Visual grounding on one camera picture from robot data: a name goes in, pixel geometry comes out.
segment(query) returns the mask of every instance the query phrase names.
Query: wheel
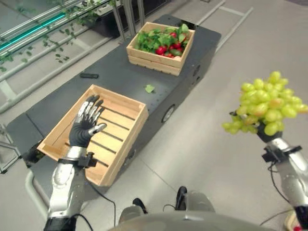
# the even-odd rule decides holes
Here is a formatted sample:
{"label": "wheel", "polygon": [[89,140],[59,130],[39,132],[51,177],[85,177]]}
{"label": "wheel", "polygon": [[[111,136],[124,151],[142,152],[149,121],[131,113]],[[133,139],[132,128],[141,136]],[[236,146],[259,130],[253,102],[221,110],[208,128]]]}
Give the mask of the wheel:
{"label": "wheel", "polygon": [[168,108],[168,110],[166,111],[166,113],[165,113],[165,115],[162,119],[162,123],[165,123],[167,120],[169,120],[172,113],[174,112],[174,109],[175,109],[175,105],[172,105],[171,107]]}

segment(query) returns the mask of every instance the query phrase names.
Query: green grapes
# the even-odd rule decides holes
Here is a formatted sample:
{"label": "green grapes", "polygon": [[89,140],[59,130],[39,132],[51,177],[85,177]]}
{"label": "green grapes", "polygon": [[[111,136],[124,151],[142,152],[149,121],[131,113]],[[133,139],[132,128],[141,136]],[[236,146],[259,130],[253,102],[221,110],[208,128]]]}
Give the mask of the green grapes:
{"label": "green grapes", "polygon": [[285,88],[288,83],[279,71],[272,72],[267,80],[257,78],[253,84],[243,83],[236,115],[231,116],[231,123],[223,123],[222,127],[231,134],[238,131],[256,134],[257,126],[262,122],[268,136],[283,131],[285,117],[295,118],[298,113],[308,113],[308,105],[294,96],[292,89]]}

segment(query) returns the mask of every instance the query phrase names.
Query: wooden crate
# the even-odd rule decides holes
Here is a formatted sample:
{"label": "wooden crate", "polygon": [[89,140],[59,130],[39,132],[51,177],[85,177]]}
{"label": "wooden crate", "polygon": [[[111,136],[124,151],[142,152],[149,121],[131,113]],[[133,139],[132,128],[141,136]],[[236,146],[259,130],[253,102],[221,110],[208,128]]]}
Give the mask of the wooden crate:
{"label": "wooden crate", "polygon": [[38,149],[54,160],[63,157],[69,149],[68,135],[75,115],[82,103],[93,94],[99,94],[100,99],[104,100],[105,110],[98,123],[106,123],[107,127],[90,141],[88,152],[94,152],[98,162],[96,167],[86,169],[86,177],[96,185],[110,186],[148,117],[144,103],[91,85]]}
{"label": "wooden crate", "polygon": [[[149,32],[150,30],[156,28],[165,29],[166,27],[170,26],[147,22],[144,24],[144,26],[141,28],[140,31]],[[189,42],[187,43],[187,46],[184,50],[181,60],[175,60],[173,58],[168,58],[162,55],[157,55],[134,49],[134,46],[136,45],[138,40],[138,34],[137,34],[133,38],[133,40],[129,43],[129,45],[126,47],[129,62],[132,64],[147,67],[149,69],[154,69],[157,71],[162,71],[164,73],[172,74],[174,76],[178,76],[185,63],[187,55],[192,47],[194,34],[195,34],[194,30],[189,30]]]}

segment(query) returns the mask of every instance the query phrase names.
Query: metal frame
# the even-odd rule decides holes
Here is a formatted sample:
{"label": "metal frame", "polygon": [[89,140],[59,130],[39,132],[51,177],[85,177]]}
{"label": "metal frame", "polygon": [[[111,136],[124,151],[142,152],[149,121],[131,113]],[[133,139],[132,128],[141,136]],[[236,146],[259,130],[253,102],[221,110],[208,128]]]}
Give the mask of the metal frame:
{"label": "metal frame", "polygon": [[10,135],[7,133],[6,128],[3,124],[0,124],[0,135],[4,136],[9,143],[0,141],[0,146],[6,149],[11,149],[15,151],[15,156],[8,162],[2,165],[3,163],[0,162],[0,173],[4,174],[7,172],[7,169],[12,166],[18,159],[20,159],[21,155],[18,151],[18,148],[13,144],[13,140],[11,139]]}

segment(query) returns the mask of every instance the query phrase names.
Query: black cable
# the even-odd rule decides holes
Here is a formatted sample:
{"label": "black cable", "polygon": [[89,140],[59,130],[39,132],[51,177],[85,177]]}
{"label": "black cable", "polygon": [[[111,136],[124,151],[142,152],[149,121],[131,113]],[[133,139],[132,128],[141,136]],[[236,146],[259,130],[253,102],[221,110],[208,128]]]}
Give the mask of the black cable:
{"label": "black cable", "polygon": [[271,181],[273,182],[273,186],[275,187],[275,189],[277,190],[277,192],[279,193],[279,195],[286,201],[286,202],[288,202],[288,203],[290,203],[289,202],[289,200],[279,191],[279,189],[278,189],[278,187],[277,187],[277,185],[276,185],[276,183],[275,183],[275,180],[274,180],[274,176],[273,176],[273,166],[276,164],[276,162],[272,162],[271,163],[271,165],[270,165],[270,167],[268,168],[268,170],[270,171],[270,177],[271,177]]}
{"label": "black cable", "polygon": [[98,194],[98,195],[100,195],[102,198],[104,198],[104,199],[106,199],[107,201],[109,201],[109,202],[111,202],[113,205],[114,205],[114,227],[115,227],[115,225],[116,225],[116,204],[115,204],[115,202],[114,201],[112,201],[112,200],[110,200],[110,199],[108,199],[106,196],[104,196],[103,194],[101,194],[101,192],[100,191],[98,191],[95,187],[94,187],[94,185],[92,185],[92,183],[90,183],[89,182],[89,185],[93,188],[93,190]]}
{"label": "black cable", "polygon": [[60,230],[62,230],[64,228],[64,226],[74,217],[82,217],[85,220],[85,222],[88,224],[90,230],[93,231],[93,228],[90,225],[90,223],[88,222],[88,220],[86,219],[86,217],[84,215],[80,214],[80,213],[76,213],[73,216],[71,216],[68,220],[66,220],[66,222],[63,224],[63,226],[60,228]]}
{"label": "black cable", "polygon": [[261,224],[259,224],[259,226],[264,225],[266,222],[272,220],[273,218],[275,218],[275,217],[277,217],[277,216],[279,216],[279,215],[281,215],[281,214],[284,214],[284,213],[287,213],[287,212],[291,212],[291,211],[293,211],[293,209],[288,209],[288,210],[285,210],[285,211],[283,211],[283,212],[277,213],[277,214],[275,214],[275,215],[273,215],[273,216],[267,218],[265,221],[263,221]]}
{"label": "black cable", "polygon": [[165,211],[165,207],[166,206],[171,206],[171,207],[173,207],[174,209],[175,209],[175,207],[173,206],[173,205],[171,205],[171,204],[166,204],[166,205],[164,205],[164,207],[163,207],[163,212]]}

